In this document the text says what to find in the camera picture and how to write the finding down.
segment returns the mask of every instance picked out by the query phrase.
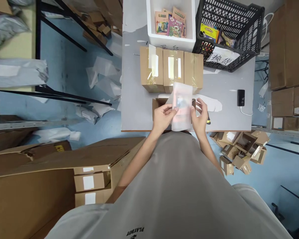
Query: colorful snack bag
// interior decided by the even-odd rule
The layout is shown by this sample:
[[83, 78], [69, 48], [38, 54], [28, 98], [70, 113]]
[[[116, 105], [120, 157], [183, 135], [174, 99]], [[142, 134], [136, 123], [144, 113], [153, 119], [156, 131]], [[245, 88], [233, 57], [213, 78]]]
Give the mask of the colorful snack bag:
[[176, 7], [173, 7], [173, 18], [178, 21], [181, 21], [184, 24], [183, 31], [182, 31], [182, 38], [186, 38], [186, 15], [178, 10]]
[[155, 12], [156, 34], [166, 35], [168, 29], [168, 13]]
[[168, 22], [167, 36], [181, 37], [184, 24], [171, 17]]

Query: person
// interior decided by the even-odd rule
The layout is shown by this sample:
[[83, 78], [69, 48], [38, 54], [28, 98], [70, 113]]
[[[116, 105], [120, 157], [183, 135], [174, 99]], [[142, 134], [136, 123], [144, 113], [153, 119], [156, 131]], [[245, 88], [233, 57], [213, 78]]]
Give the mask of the person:
[[254, 188], [224, 178], [206, 136], [207, 105], [197, 101], [198, 140], [163, 133], [178, 109], [155, 109], [152, 131], [107, 203], [69, 211], [46, 238], [291, 238]]

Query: gray t-shirt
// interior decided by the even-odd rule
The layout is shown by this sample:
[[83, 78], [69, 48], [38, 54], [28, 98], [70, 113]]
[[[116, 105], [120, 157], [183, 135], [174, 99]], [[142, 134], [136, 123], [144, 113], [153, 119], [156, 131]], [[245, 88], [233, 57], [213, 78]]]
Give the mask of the gray t-shirt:
[[48, 239], [291, 238], [255, 189], [231, 186], [197, 139], [163, 134], [114, 204], [65, 214]]

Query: paper sign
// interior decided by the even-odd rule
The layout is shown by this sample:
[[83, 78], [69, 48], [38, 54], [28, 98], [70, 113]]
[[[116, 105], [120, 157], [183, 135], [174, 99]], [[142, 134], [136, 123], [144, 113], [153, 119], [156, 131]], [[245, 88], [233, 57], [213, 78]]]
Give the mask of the paper sign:
[[240, 55], [236, 52], [215, 46], [213, 53], [209, 56], [207, 61], [216, 62], [224, 66], [228, 66], [239, 56]]

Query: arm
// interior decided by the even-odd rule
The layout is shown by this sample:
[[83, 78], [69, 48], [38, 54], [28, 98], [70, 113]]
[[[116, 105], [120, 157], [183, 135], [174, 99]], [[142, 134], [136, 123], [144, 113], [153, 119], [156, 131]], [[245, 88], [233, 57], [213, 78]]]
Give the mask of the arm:
[[196, 110], [200, 113], [200, 116], [196, 116], [196, 110], [192, 106], [191, 107], [191, 114], [192, 114], [192, 123], [193, 123], [193, 128], [195, 130], [196, 136], [199, 141], [200, 145], [200, 150], [205, 154], [205, 156], [212, 162], [212, 164], [220, 171], [222, 175], [223, 171], [215, 157], [215, 154], [208, 142], [207, 135], [206, 135], [206, 123], [208, 120], [208, 110], [207, 110], [207, 105], [202, 101], [202, 99], [197, 98], [196, 105]]
[[171, 107], [171, 104], [166, 104], [155, 109], [152, 131], [134, 158], [131, 160], [130, 164], [127, 166], [122, 178], [117, 184], [117, 187], [114, 189], [106, 203], [114, 203], [148, 162], [154, 151], [158, 138], [168, 127], [169, 123], [178, 111], [178, 108], [171, 110]]

